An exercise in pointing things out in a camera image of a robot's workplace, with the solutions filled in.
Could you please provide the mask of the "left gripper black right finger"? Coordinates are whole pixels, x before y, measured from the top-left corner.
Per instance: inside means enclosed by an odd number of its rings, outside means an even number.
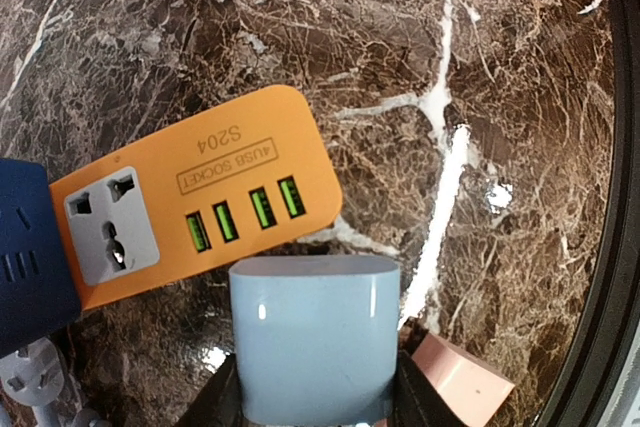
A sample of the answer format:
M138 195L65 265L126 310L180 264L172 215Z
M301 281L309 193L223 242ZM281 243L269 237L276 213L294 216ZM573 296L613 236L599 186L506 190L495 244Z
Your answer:
M395 427L465 426L405 351L399 351L397 355L389 425Z

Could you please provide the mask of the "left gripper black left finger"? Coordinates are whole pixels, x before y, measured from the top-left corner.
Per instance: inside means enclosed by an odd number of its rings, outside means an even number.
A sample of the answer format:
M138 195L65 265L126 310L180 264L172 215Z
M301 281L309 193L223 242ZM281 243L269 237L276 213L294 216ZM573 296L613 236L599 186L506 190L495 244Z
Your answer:
M200 390L175 427L240 425L240 381L235 359L226 359Z

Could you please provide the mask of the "pink charger plug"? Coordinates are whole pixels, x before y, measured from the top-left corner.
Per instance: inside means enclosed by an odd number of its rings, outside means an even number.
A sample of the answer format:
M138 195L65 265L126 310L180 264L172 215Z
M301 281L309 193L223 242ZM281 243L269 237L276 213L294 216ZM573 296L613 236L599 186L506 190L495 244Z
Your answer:
M466 426L487 426L515 387L496 368L432 333L412 359Z

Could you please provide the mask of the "light blue charger plug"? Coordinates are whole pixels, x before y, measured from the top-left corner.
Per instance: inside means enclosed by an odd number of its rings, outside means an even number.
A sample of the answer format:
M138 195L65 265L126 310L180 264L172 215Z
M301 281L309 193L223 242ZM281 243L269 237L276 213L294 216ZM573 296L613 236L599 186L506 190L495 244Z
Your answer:
M229 276L249 421L338 426L390 414L400 301L394 261L264 256L237 262Z

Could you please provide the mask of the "dark blue cube socket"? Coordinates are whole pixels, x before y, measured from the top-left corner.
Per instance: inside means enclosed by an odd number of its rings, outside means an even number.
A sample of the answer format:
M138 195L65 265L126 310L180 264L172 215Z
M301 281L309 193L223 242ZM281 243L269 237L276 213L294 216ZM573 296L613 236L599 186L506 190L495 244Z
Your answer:
M72 280L44 167L1 160L1 355L74 322Z

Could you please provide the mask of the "orange power strip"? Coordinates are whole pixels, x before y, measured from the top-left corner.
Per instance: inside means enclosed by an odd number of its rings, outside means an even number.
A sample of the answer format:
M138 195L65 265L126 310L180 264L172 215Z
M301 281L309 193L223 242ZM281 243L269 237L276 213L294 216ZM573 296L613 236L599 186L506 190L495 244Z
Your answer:
M322 230L343 203L310 106L285 85L148 135L51 193L83 310Z

